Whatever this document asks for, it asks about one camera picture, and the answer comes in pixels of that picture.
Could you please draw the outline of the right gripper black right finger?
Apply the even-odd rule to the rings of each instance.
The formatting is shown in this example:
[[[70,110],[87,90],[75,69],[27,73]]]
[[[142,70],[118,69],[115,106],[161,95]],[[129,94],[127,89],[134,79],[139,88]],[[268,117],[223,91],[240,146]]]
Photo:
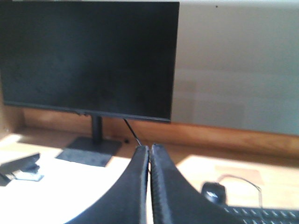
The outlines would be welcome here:
[[[180,173],[165,147],[150,150],[150,187],[156,224],[241,224],[242,220],[208,201]]]

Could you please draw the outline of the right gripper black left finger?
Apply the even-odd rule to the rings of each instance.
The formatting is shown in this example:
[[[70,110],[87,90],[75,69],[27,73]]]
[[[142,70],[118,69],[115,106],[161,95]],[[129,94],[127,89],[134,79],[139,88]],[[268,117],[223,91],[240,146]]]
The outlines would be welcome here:
[[[114,185],[69,224],[145,224],[149,147],[138,146]]]

